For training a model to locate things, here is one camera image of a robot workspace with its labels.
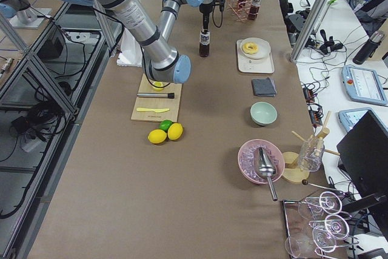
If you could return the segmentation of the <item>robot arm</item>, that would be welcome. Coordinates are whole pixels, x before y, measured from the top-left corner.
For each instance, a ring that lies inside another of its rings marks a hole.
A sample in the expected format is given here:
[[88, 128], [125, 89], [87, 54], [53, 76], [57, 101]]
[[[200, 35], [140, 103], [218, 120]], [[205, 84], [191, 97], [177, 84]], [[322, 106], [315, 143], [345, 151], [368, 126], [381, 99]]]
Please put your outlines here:
[[50, 17], [51, 11], [50, 8], [34, 8], [29, 0], [1, 0], [1, 15], [17, 29], [37, 29]]

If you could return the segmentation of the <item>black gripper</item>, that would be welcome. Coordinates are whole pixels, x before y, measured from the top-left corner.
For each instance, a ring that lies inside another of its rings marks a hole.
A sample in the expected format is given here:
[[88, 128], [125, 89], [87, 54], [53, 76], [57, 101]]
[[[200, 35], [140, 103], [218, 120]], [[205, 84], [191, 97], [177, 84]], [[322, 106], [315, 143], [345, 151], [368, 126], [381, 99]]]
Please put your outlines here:
[[209, 31], [210, 13], [213, 10], [213, 0], [204, 0], [199, 6], [199, 10], [202, 13], [202, 31]]

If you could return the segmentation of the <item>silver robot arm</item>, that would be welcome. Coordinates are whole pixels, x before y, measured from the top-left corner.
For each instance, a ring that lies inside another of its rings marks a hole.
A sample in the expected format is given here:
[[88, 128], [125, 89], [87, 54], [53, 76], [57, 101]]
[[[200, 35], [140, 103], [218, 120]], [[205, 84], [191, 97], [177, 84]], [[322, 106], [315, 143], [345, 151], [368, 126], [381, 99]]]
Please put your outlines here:
[[91, 6], [98, 1], [111, 10], [137, 43], [144, 49], [149, 60], [144, 63], [145, 74], [154, 81], [182, 84], [190, 76], [191, 62], [168, 43], [180, 7], [188, 4], [198, 7], [207, 0], [164, 0], [159, 24], [154, 24], [140, 0], [62, 0], [72, 4]]

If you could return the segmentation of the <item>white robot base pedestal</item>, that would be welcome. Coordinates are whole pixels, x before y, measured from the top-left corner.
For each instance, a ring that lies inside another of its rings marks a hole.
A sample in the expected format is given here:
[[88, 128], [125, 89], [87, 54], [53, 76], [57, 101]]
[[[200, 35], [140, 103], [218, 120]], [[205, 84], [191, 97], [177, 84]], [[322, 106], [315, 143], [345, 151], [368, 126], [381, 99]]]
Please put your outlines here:
[[120, 53], [116, 63], [120, 67], [142, 66], [141, 47], [127, 29], [124, 29], [120, 41]]

